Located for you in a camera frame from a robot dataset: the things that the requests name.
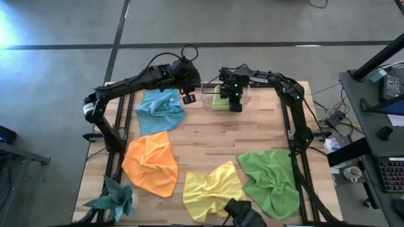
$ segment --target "orange cloth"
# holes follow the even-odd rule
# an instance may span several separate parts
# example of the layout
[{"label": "orange cloth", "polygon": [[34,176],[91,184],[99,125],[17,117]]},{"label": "orange cloth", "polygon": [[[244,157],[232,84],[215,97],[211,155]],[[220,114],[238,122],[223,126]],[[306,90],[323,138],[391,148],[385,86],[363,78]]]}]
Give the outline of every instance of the orange cloth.
[{"label": "orange cloth", "polygon": [[177,184],[178,167],[171,153],[168,132],[132,141],[122,168],[136,186],[161,197],[171,196]]}]

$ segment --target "blue cloth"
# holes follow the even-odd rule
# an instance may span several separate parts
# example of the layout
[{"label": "blue cloth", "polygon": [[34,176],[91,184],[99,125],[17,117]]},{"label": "blue cloth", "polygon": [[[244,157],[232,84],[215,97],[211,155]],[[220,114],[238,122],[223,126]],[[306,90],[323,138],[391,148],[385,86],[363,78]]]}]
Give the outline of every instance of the blue cloth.
[{"label": "blue cloth", "polygon": [[141,105],[134,110],[138,115],[141,136],[175,128],[184,118],[178,91],[147,90]]}]

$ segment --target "white mug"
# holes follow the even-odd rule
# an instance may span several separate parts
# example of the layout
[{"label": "white mug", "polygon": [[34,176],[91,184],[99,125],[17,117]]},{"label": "white mug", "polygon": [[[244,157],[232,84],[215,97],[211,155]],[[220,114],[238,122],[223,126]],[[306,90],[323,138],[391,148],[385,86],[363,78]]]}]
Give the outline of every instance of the white mug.
[{"label": "white mug", "polygon": [[358,178],[362,176],[362,171],[356,166],[352,166],[343,170],[343,175],[351,180],[352,183],[358,182]]}]

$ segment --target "crumpled cloth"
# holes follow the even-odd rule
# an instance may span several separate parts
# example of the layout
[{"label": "crumpled cloth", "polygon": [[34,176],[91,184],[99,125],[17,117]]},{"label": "crumpled cloth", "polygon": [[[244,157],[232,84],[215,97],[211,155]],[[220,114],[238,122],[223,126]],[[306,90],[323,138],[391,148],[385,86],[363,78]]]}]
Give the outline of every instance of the crumpled cloth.
[{"label": "crumpled cloth", "polygon": [[136,186],[161,197],[172,195],[178,167],[167,131],[143,136],[129,144],[122,169]]},{"label": "crumpled cloth", "polygon": [[300,206],[289,153],[273,150],[238,157],[242,171],[251,176],[243,186],[244,192],[265,214],[280,221],[293,215]]},{"label": "crumpled cloth", "polygon": [[185,117],[177,90],[147,90],[134,110],[142,136],[175,128]]},{"label": "crumpled cloth", "polygon": [[209,213],[227,217],[224,207],[231,198],[247,199],[231,161],[219,166],[209,175],[186,173],[182,199],[193,220],[203,223]]}]

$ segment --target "green sponge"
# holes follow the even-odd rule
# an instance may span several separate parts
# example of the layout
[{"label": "green sponge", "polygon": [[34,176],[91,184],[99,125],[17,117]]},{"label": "green sponge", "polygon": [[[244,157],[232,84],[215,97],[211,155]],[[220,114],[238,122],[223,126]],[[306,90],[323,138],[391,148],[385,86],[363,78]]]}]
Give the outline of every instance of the green sponge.
[{"label": "green sponge", "polygon": [[229,109],[229,99],[220,98],[220,85],[215,87],[215,93],[213,95],[212,110],[228,110]]}]

